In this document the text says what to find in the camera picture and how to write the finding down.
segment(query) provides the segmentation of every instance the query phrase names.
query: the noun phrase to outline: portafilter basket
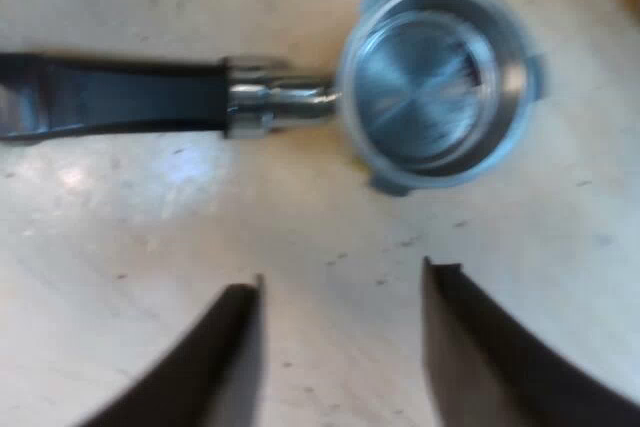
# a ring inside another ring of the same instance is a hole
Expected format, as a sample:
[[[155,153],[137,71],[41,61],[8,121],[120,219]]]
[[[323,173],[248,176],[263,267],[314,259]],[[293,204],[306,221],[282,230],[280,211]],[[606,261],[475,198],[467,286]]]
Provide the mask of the portafilter basket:
[[[501,0],[363,0],[336,77],[346,132],[390,193],[499,162],[542,94],[542,62]]]

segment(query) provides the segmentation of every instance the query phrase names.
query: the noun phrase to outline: black plastic piece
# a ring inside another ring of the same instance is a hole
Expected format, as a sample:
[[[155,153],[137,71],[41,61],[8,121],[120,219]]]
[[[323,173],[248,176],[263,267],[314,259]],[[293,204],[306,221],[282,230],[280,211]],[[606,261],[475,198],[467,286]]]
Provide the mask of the black plastic piece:
[[[0,140],[225,130],[226,67],[0,54]]]
[[[592,379],[534,337],[463,272],[432,265],[433,282],[445,305],[486,354],[523,411],[539,425],[616,427],[640,425],[640,407]]]
[[[230,285],[187,336],[82,427],[250,427],[263,362],[263,282]]]

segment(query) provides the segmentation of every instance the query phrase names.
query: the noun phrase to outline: speckled surface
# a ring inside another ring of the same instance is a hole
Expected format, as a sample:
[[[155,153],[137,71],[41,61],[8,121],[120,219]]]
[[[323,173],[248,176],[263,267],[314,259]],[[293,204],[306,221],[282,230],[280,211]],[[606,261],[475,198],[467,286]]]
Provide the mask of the speckled surface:
[[[0,419],[65,425],[140,375],[228,282],[266,275],[261,425],[435,425],[420,259],[470,275],[640,400],[640,25],[629,0],[507,0],[552,95],[497,169],[381,196],[335,124],[259,141],[0,146]],[[358,0],[0,0],[0,49],[331,68]]]

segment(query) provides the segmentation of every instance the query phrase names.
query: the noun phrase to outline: chrome spout neck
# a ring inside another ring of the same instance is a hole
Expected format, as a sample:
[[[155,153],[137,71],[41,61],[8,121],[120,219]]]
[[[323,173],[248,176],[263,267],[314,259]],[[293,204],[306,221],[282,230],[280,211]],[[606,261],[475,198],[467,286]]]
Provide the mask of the chrome spout neck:
[[[335,113],[333,76],[292,68],[286,60],[227,60],[229,137],[256,138],[277,128],[315,125]]]

